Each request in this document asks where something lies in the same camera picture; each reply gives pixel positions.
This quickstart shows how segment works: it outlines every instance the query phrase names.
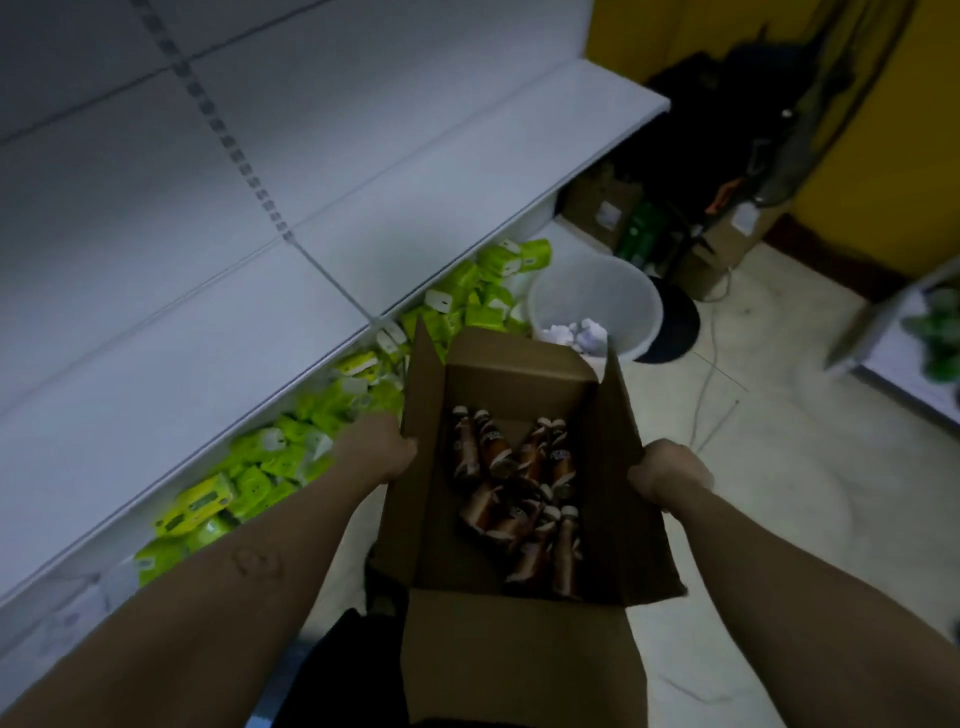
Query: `yellow wall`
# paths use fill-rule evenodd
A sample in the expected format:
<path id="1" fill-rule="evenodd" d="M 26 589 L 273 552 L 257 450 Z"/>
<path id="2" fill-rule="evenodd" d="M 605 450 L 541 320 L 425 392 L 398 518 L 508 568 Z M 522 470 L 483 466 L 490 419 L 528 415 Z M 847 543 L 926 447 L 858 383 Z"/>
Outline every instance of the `yellow wall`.
<path id="1" fill-rule="evenodd" d="M 796 38 L 817 0 L 596 0 L 588 56 L 644 81 L 698 50 L 722 57 L 769 22 Z M 846 133 L 797 197 L 826 240 L 916 277 L 960 255 L 960 2 L 921 0 Z"/>

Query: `white trash bin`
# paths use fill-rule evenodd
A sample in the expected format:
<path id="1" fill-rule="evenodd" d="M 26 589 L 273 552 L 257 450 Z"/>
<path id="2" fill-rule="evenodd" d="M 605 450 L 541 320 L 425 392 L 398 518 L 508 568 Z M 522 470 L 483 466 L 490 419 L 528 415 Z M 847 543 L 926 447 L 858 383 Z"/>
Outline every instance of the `white trash bin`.
<path id="1" fill-rule="evenodd" d="M 534 336 L 551 326 L 593 319 L 607 330 L 620 362 L 646 353 L 663 323 L 657 287 L 626 260 L 577 255 L 540 273 L 527 298 Z"/>

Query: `cardboard box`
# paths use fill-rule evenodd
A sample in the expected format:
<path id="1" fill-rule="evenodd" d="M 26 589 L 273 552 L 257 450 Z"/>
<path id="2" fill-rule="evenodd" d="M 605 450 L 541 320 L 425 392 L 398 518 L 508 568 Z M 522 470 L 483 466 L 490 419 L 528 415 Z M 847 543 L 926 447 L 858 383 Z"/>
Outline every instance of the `cardboard box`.
<path id="1" fill-rule="evenodd" d="M 639 182 L 623 182 L 610 162 L 600 162 L 576 177 L 567 188 L 561 215 L 612 251 L 640 198 Z"/>
<path id="2" fill-rule="evenodd" d="M 458 523 L 469 493 L 450 478 L 457 404 L 490 410 L 513 445 L 537 417 L 567 420 L 585 603 L 501 595 L 507 565 Z M 616 357 L 598 384 L 569 348 L 467 328 L 444 365 L 419 322 L 403 432 L 419 451 L 390 486 L 373 563 L 409 590 L 401 668 L 411 723 L 645 725 L 646 676 L 624 607 L 686 589 L 660 509 L 626 480 L 643 447 Z"/>
<path id="3" fill-rule="evenodd" d="M 671 282 L 679 285 L 690 298 L 696 301 L 708 298 L 728 269 L 739 265 L 783 213 L 790 209 L 791 201 L 752 209 L 746 205 L 749 203 L 729 210 L 704 232 L 677 265 Z"/>

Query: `open cardboard box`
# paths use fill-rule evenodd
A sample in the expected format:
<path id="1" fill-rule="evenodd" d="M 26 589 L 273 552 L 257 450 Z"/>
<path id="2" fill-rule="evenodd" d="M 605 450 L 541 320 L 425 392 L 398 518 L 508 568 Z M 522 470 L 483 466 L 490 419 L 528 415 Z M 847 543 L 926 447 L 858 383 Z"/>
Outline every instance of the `open cardboard box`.
<path id="1" fill-rule="evenodd" d="M 460 530 L 450 409 L 488 409 L 518 446 L 563 418 L 582 494 L 584 603 L 501 595 L 506 564 Z M 646 674 L 625 607 L 686 593 L 660 509 L 628 485 L 643 447 L 616 356 L 603 383 L 571 349 L 467 328 L 441 363 L 419 322 L 403 432 L 420 447 L 390 486 L 374 566 L 409 590 L 401 669 L 412 724 L 646 724 Z"/>

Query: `left hand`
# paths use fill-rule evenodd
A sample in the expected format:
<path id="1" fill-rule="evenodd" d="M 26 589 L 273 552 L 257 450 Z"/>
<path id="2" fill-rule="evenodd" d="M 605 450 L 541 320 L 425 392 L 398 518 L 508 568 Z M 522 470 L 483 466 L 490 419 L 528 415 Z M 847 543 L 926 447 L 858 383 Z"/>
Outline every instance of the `left hand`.
<path id="1" fill-rule="evenodd" d="M 333 458 L 385 483 L 399 477 L 417 455 L 417 440 L 400 434 L 396 415 L 369 412 L 344 429 L 333 444 Z"/>

